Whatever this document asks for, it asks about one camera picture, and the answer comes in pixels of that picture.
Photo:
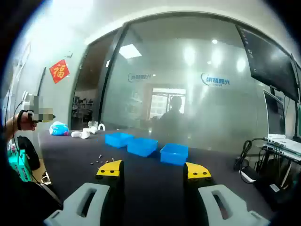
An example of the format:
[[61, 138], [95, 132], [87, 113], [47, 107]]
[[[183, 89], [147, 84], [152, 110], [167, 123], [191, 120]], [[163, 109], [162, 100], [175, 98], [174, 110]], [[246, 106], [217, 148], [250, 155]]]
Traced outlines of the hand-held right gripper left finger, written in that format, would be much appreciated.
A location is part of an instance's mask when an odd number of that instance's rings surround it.
[[84, 183], [44, 220], [46, 226], [121, 225], [124, 208], [124, 162], [112, 161], [101, 166], [96, 183]]

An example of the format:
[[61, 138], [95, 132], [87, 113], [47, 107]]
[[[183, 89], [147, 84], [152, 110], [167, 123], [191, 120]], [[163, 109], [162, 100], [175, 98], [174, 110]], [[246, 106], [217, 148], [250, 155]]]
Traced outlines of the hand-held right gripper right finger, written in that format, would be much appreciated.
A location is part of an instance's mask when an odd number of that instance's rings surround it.
[[209, 170], [186, 162], [183, 166], [184, 203], [190, 226], [268, 226], [270, 221], [224, 185]]

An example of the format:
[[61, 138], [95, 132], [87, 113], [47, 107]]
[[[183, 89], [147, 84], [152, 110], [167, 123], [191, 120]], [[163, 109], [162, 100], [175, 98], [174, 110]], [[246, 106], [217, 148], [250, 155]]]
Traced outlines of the person's left hand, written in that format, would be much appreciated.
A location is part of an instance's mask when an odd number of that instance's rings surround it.
[[22, 131], [34, 131], [37, 123], [33, 121], [32, 114], [21, 110], [17, 117], [17, 127]]

